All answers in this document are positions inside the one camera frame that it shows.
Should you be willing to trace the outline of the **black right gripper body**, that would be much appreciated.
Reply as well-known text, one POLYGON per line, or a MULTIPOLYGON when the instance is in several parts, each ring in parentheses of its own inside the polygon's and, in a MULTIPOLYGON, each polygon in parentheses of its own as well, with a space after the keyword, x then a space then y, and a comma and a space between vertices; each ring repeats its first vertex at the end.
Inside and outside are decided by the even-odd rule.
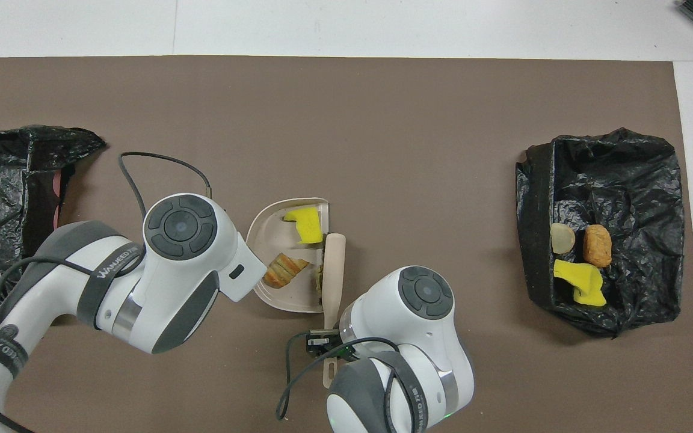
MULTIPOLYGON (((351 342, 351 337, 347 337, 346 342, 351 342)), ((329 351, 332 351, 339 345, 345 343, 342 339, 341 332, 338 329, 324 329, 324 330, 310 330, 306 332, 306 353, 313 358, 323 356, 329 351)), ((357 356, 353 348, 342 348, 335 355, 331 357, 336 357, 344 361, 355 361, 357 356)))

